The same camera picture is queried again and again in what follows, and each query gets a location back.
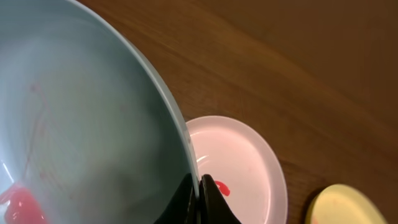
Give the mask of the yellow-green plate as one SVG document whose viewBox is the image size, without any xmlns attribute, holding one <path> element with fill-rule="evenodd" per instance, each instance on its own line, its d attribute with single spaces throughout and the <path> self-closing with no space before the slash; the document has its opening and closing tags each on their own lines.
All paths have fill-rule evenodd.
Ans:
<svg viewBox="0 0 398 224">
<path fill-rule="evenodd" d="M 326 187 L 311 201 L 305 224 L 387 224 L 365 194 L 345 184 Z"/>
</svg>

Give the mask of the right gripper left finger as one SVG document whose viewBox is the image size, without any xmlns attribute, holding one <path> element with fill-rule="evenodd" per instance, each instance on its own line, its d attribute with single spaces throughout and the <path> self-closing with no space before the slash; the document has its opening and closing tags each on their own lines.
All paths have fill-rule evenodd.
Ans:
<svg viewBox="0 0 398 224">
<path fill-rule="evenodd" d="M 155 224 L 195 224 L 196 196 L 193 188 L 192 175 L 182 179 L 171 201 L 166 206 Z"/>
</svg>

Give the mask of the light blue plate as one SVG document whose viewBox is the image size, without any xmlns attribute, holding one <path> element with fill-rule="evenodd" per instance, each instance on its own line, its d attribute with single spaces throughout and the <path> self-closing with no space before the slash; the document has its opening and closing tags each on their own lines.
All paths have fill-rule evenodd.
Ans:
<svg viewBox="0 0 398 224">
<path fill-rule="evenodd" d="M 145 56 L 77 1 L 1 2 L 1 222 L 154 223 L 185 175 L 183 116 Z"/>
</svg>

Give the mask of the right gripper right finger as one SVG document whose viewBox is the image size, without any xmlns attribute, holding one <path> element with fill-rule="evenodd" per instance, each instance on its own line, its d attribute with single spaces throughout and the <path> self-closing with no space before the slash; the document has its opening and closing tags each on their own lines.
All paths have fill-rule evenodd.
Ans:
<svg viewBox="0 0 398 224">
<path fill-rule="evenodd" d="M 241 224 L 209 174 L 200 181 L 199 209 L 201 224 Z"/>
</svg>

